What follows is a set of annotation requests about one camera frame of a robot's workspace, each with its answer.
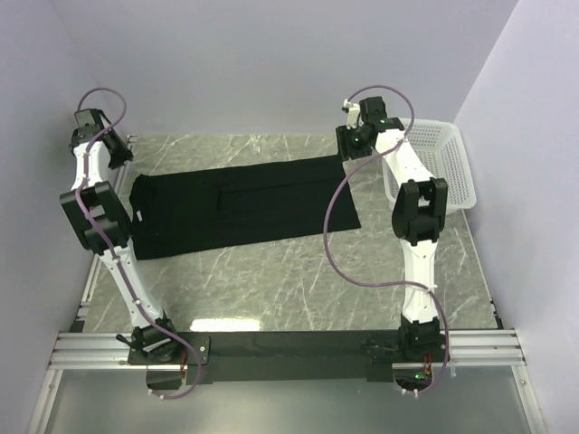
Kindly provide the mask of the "black t shirt blue logo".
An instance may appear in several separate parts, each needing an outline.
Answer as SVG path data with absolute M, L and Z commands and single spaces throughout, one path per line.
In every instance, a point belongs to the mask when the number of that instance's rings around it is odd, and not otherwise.
M 140 175 L 129 202 L 137 259 L 360 228 L 339 156 Z

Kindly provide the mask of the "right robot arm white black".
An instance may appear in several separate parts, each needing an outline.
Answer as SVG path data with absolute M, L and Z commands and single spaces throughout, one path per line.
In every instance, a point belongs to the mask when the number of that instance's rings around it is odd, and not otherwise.
M 398 186 L 392 229 L 403 249 L 404 299 L 394 348 L 404 359 L 416 361 L 444 344 L 433 292 L 434 259 L 445 226 L 448 184 L 424 166 L 407 138 L 411 128 L 387 115 L 382 98 L 358 103 L 347 99 L 342 110 L 346 124 L 336 129 L 339 155 L 355 160 L 376 152 Z

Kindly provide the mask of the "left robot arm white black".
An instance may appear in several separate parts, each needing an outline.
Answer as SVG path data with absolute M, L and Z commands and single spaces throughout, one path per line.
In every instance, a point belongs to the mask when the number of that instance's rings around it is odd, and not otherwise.
M 133 158 L 131 150 L 96 108 L 77 109 L 77 128 L 70 150 L 76 161 L 71 190 L 60 196 L 61 207 L 81 246 L 94 253 L 110 272 L 127 306 L 133 330 L 117 339 L 141 363 L 171 363 L 182 345 L 165 310 L 153 298 L 131 241 L 131 221 L 109 181 L 109 170 Z

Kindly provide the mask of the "white plastic basket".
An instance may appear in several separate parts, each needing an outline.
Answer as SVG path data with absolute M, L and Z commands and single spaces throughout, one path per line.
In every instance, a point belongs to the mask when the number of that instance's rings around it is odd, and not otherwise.
M 396 145 L 403 132 L 393 131 L 386 132 L 386 139 L 377 139 L 376 153 L 383 153 Z M 425 169 L 434 177 L 442 177 L 446 180 L 448 184 L 447 215 L 475 206 L 477 198 L 469 161 L 460 131 L 454 124 L 438 120 L 416 119 L 406 140 Z M 392 160 L 393 156 L 394 152 L 382 159 L 384 189 L 392 210 L 399 185 L 386 158 Z

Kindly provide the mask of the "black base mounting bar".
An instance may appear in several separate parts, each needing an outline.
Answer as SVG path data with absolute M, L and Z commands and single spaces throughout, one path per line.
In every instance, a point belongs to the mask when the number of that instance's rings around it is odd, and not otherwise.
M 305 332 L 182 332 L 197 351 L 187 357 L 186 382 L 364 379 L 392 382 L 398 363 L 441 363 L 447 339 L 396 330 Z

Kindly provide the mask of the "aluminium frame rail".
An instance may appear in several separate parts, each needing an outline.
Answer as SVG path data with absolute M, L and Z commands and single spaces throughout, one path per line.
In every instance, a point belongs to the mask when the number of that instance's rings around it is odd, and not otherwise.
M 179 328 L 212 338 L 390 328 L 403 291 L 364 289 L 329 266 L 322 240 L 223 248 L 141 264 Z M 216 382 L 176 401 L 146 391 L 155 367 L 128 364 L 128 316 L 93 265 L 72 333 L 58 336 L 32 433 L 543 433 L 516 332 L 499 325 L 462 213 L 437 252 L 437 297 L 453 332 L 449 370 L 420 398 L 362 379 Z

